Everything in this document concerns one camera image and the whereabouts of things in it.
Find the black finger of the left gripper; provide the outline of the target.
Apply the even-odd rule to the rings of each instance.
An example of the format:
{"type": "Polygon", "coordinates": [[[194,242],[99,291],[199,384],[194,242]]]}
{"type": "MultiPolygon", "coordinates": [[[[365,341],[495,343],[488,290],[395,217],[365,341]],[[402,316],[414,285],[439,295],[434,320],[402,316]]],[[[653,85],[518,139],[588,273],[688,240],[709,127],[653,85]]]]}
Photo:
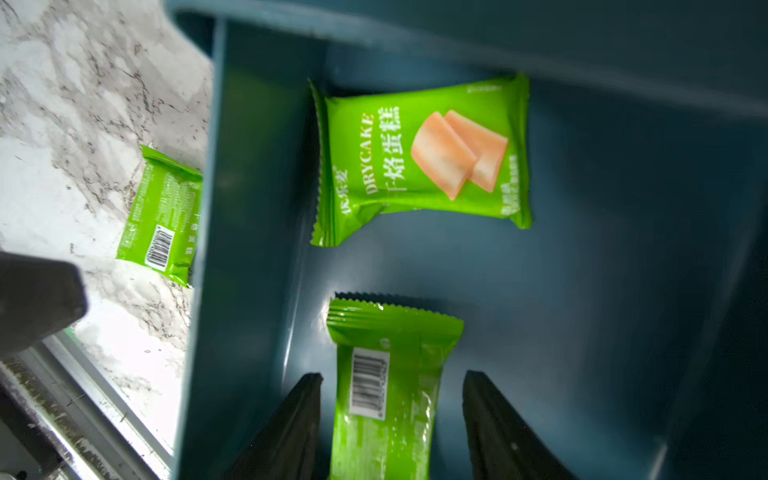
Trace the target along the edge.
{"type": "Polygon", "coordinates": [[[88,311],[76,265],[1,253],[1,357],[25,350],[88,311]]]}

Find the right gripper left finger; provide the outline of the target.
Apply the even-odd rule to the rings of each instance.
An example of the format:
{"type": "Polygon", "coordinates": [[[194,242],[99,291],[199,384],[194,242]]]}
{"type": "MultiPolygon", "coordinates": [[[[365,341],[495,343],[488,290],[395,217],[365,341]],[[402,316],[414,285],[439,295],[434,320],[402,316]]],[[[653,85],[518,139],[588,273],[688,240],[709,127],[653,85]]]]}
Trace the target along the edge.
{"type": "Polygon", "coordinates": [[[321,384],[308,373],[224,473],[226,479],[310,479],[320,423],[321,384]]]}

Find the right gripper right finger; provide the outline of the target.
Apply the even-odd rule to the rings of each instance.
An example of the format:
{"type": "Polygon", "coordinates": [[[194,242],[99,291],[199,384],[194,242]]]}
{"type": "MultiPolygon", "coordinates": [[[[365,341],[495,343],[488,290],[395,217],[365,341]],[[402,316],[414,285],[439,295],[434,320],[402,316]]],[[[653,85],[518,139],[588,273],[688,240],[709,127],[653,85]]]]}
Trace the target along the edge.
{"type": "Polygon", "coordinates": [[[466,372],[462,399],[475,479],[574,477],[485,373],[466,372]]]}

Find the green cookie packet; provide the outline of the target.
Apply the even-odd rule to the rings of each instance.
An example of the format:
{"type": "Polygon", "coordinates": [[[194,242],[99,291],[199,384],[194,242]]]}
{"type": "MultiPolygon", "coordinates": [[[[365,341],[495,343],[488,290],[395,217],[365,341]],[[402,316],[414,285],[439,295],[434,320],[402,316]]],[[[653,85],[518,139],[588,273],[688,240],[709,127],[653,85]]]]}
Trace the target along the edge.
{"type": "Polygon", "coordinates": [[[149,147],[116,258],[190,286],[200,222],[202,173],[149,147]]]}
{"type": "Polygon", "coordinates": [[[464,324],[386,303],[334,298],[333,479],[426,479],[443,367],[464,324]]]}
{"type": "Polygon", "coordinates": [[[337,247],[379,215],[417,210],[531,227],[525,75],[354,97],[310,90],[320,147],[312,245],[337,247]]]}

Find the teal drawer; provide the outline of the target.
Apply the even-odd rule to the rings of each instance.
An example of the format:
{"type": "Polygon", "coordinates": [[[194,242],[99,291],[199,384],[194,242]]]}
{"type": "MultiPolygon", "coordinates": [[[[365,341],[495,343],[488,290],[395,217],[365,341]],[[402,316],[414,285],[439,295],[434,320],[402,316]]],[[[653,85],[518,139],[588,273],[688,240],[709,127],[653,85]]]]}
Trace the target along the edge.
{"type": "Polygon", "coordinates": [[[584,479],[767,475],[767,126],[534,79],[534,223],[413,212],[310,243],[309,87],[417,90],[489,78],[430,40],[339,43],[305,26],[168,2],[214,68],[203,235],[172,474],[220,476],[307,373],[330,460],[338,293],[458,317],[431,475],[471,474],[462,415],[486,373],[584,479]]]}

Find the teal drawer cabinet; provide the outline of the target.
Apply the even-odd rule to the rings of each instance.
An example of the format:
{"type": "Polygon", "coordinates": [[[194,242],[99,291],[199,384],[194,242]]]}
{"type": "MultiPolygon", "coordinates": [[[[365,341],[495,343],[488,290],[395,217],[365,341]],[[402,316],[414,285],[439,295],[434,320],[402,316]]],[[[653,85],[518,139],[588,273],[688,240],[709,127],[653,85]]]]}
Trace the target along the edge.
{"type": "Polygon", "coordinates": [[[765,118],[763,1],[168,1],[202,50],[217,19],[765,118]]]}

